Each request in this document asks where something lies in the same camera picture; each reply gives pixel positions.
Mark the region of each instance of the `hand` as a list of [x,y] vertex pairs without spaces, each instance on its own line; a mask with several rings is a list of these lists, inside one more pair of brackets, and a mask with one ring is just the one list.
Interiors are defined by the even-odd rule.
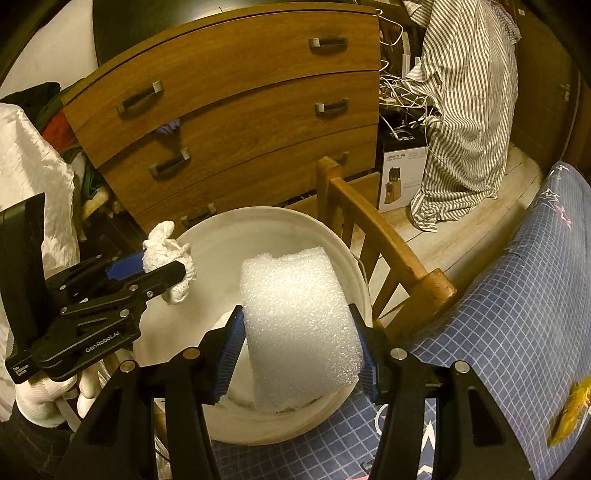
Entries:
[[16,387],[18,409],[27,420],[36,425],[57,427],[64,422],[64,417],[54,401],[75,388],[78,380],[80,395],[77,410],[78,415],[84,418],[100,393],[98,364],[63,382],[54,382],[44,373],[33,375]]
[[80,375],[78,383],[80,395],[78,395],[78,415],[81,418],[86,417],[90,407],[95,402],[100,393],[99,368],[98,363],[88,367]]
[[54,428],[64,422],[54,400],[76,385],[77,376],[54,382],[45,373],[33,375],[17,385],[17,407],[22,415],[41,427]]

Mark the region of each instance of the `striped shirt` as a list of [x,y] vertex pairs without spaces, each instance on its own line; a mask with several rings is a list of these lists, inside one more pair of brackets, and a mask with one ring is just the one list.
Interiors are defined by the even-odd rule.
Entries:
[[424,231],[497,198],[517,100],[517,26],[487,0],[405,0],[426,29],[408,86],[438,110],[426,120],[428,157],[411,216]]

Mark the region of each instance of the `white bowl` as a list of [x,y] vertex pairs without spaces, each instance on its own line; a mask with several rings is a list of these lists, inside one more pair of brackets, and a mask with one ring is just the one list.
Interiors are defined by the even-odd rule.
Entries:
[[[308,215],[276,207],[231,210],[192,227],[178,241],[191,245],[197,278],[187,300],[178,305],[168,305],[160,297],[148,302],[140,323],[142,336],[134,343],[142,366],[167,362],[181,350],[197,346],[225,313],[241,303],[242,262],[267,252],[280,257],[324,247],[347,302],[355,303],[371,325],[371,302],[357,260],[334,232]],[[259,413],[250,401],[249,369],[248,358],[241,355],[229,394],[213,407],[203,406],[212,439],[266,445],[294,438],[332,415],[354,386],[324,395],[298,410]]]

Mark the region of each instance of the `drawer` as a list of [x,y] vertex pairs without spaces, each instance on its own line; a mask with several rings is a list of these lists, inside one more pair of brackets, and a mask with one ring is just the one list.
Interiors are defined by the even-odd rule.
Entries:
[[[178,135],[152,133],[140,139],[107,162],[101,173],[135,216],[198,181],[260,155],[377,124],[378,75],[320,75],[218,102],[182,117]],[[323,103],[326,112],[317,112],[316,103]]]
[[377,130],[376,125],[356,128],[262,155],[178,192],[135,220],[146,232],[173,220],[179,235],[206,215],[211,203],[217,212],[278,205],[316,188],[316,164],[325,155],[342,162],[346,176],[373,168]]
[[[313,39],[319,48],[310,45]],[[327,39],[346,45],[323,54]],[[378,18],[364,13],[293,11],[225,21],[158,44],[114,69],[105,64],[105,74],[99,70],[80,93],[64,96],[65,113],[99,167],[160,125],[230,96],[313,75],[377,71],[378,40]]]

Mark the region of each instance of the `chair backrest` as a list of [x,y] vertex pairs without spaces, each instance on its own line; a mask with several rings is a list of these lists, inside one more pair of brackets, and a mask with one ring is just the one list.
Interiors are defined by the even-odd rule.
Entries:
[[428,327],[451,305],[456,289],[443,272],[439,268],[430,273],[425,270],[375,206],[344,181],[342,167],[329,157],[318,162],[317,199],[318,220],[339,235],[347,247],[351,247],[355,225],[365,233],[360,260],[368,281],[380,255],[390,267],[372,308],[374,327],[383,328],[379,317],[398,285],[409,294],[385,328],[393,344]]

